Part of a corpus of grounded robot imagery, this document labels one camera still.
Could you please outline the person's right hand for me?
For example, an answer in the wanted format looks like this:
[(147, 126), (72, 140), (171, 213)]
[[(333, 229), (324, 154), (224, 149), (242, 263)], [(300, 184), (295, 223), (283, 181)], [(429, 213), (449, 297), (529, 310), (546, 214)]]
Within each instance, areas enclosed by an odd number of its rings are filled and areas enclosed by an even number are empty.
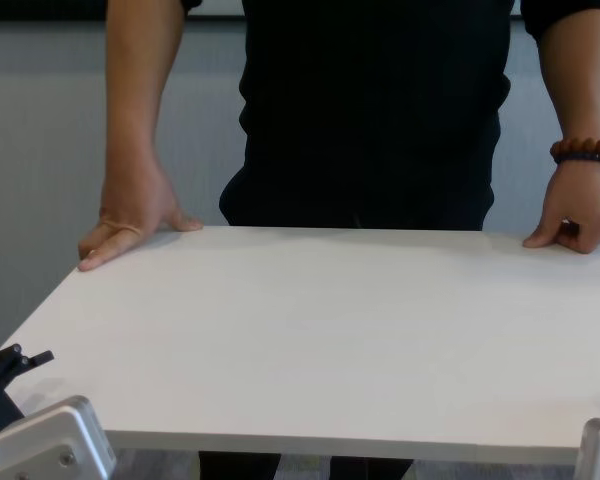
[(91, 271), (116, 259), (162, 226), (190, 232), (203, 224), (180, 207), (170, 180), (154, 158), (108, 162), (98, 222), (78, 244), (78, 269)]

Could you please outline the person's left hand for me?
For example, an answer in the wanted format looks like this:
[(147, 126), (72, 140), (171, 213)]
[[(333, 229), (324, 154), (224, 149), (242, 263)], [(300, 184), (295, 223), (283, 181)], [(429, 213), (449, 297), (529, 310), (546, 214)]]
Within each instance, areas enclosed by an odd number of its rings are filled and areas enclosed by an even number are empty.
[(553, 244), (581, 254), (600, 246), (600, 163), (566, 161), (551, 177), (540, 221), (523, 245)]

